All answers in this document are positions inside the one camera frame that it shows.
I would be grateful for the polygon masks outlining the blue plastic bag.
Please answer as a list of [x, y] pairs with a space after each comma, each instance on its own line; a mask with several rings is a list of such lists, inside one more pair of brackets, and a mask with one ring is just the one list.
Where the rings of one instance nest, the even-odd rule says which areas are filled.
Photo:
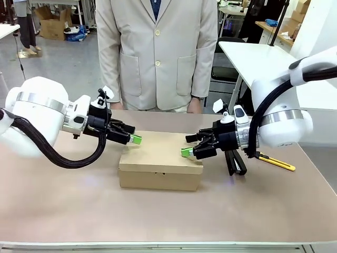
[[66, 40], [69, 42], [82, 42], [89, 32], [83, 25], [73, 26], [64, 29]]

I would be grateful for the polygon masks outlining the open torn cardboard box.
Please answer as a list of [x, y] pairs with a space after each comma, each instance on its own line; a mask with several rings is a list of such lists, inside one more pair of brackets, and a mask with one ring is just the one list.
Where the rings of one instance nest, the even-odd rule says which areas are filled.
[[40, 36], [50, 40], [65, 40], [64, 30], [73, 26], [71, 8], [61, 10], [59, 15], [52, 14], [47, 6], [39, 7], [34, 12], [41, 24]]

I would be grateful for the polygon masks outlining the black office chair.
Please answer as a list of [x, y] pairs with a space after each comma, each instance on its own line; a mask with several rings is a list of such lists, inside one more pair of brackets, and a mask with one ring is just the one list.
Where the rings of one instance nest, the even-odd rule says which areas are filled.
[[[237, 37], [220, 37], [217, 41], [217, 45], [215, 48], [216, 53], [224, 53], [221, 49], [219, 42], [236, 42], [236, 43], [245, 43], [245, 41], [241, 38]], [[216, 81], [223, 82], [236, 82], [239, 77], [239, 73], [235, 68], [232, 67], [223, 67], [223, 66], [213, 66], [211, 72], [211, 78]]]

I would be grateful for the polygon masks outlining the black stapler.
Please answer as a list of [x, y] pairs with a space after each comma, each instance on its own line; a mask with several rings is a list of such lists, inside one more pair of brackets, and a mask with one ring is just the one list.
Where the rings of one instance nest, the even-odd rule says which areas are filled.
[[225, 151], [224, 154], [230, 176], [234, 174], [244, 176], [247, 173], [244, 161], [236, 150]]

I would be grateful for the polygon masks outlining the person's beige jacket torso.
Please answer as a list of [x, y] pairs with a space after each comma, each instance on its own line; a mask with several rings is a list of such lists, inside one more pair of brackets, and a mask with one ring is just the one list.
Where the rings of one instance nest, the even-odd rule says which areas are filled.
[[95, 0], [102, 83], [124, 110], [187, 113], [206, 98], [217, 43], [216, 0]]

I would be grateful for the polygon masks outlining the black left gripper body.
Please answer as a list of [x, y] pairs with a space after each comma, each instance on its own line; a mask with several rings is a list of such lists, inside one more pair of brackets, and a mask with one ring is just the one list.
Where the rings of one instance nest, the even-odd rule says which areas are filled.
[[90, 105], [87, 116], [85, 134], [98, 138], [99, 132], [104, 132], [105, 125], [109, 124], [112, 112], [109, 107], [100, 109]]

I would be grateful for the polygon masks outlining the white desk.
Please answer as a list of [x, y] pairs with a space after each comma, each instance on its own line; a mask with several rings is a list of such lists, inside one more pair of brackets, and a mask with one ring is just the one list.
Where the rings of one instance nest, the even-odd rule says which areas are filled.
[[18, 24], [0, 24], [0, 40], [11, 33], [14, 33], [19, 28], [20, 26]]

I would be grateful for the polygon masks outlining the person's left hand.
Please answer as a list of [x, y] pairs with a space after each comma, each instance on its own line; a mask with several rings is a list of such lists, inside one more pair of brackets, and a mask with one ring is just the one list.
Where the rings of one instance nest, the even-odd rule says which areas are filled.
[[187, 113], [192, 114], [202, 114], [203, 108], [201, 105], [201, 100], [198, 99], [191, 99], [188, 107], [187, 107]]

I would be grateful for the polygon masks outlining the white side table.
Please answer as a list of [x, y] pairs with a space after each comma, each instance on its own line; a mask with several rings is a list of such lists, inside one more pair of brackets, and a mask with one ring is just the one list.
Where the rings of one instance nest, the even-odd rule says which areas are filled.
[[278, 46], [239, 42], [219, 42], [219, 46], [239, 73], [229, 103], [233, 112], [242, 82], [251, 87], [255, 79], [270, 75], [273, 69], [282, 71], [296, 58]]

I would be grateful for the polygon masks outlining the black stand pole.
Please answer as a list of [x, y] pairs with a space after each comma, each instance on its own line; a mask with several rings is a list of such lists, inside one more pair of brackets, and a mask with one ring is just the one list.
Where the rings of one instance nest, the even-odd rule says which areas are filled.
[[287, 8], [288, 8], [288, 6], [289, 6], [289, 3], [290, 3], [290, 0], [285, 0], [284, 6], [283, 6], [283, 10], [282, 10], [282, 13], [281, 13], [280, 18], [279, 18], [279, 20], [278, 20], [278, 26], [276, 27], [276, 30], [275, 30], [275, 32], [274, 32], [274, 35], [273, 35], [273, 37], [272, 37], [272, 40], [271, 40], [269, 46], [274, 46], [274, 42], [275, 42], [275, 40], [276, 40], [276, 38], [277, 38], [277, 35], [278, 35], [278, 33], [279, 33], [279, 30], [280, 30], [280, 28], [281, 28], [281, 25], [282, 25], [282, 22], [283, 22], [283, 20], [284, 20], [284, 17], [285, 17]]

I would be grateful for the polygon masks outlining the background person in grey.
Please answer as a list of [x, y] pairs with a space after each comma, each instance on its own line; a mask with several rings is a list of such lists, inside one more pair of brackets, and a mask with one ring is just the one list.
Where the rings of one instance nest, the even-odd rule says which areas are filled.
[[37, 55], [42, 49], [36, 44], [36, 36], [32, 20], [29, 0], [13, 0], [17, 22], [20, 26], [20, 40], [25, 51], [30, 55]]

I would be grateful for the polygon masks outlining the yellow utility knife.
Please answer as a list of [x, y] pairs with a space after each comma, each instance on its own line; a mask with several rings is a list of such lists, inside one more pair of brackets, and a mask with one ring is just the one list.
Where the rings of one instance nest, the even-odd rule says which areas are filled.
[[261, 153], [260, 151], [257, 151], [255, 153], [255, 158], [257, 158], [258, 160], [267, 162], [269, 164], [272, 164], [274, 166], [289, 170], [289, 171], [295, 171], [295, 166], [290, 165], [288, 163], [282, 162], [280, 160], [277, 160], [275, 158], [271, 158], [268, 155], [265, 155], [263, 153]]

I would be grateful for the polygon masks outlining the stacked cardboard boxes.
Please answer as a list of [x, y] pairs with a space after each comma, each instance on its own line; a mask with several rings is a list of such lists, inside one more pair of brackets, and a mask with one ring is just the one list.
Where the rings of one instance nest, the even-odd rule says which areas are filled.
[[298, 0], [296, 8], [292, 12], [291, 19], [298, 23], [302, 23], [308, 11], [310, 2], [311, 0]]

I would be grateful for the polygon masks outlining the brown cardboard box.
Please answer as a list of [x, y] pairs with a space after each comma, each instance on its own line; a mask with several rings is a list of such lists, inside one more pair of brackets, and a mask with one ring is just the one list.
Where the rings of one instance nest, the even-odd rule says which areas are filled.
[[203, 163], [181, 150], [193, 146], [185, 134], [140, 131], [141, 144], [129, 144], [122, 152], [118, 176], [122, 188], [196, 191]]

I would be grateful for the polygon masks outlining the blue shirt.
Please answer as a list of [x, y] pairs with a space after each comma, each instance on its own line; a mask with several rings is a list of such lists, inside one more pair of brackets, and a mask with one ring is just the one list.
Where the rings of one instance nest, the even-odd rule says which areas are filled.
[[150, 0], [150, 3], [151, 3], [152, 11], [154, 14], [154, 18], [155, 20], [157, 20], [160, 7], [161, 7], [161, 0]]

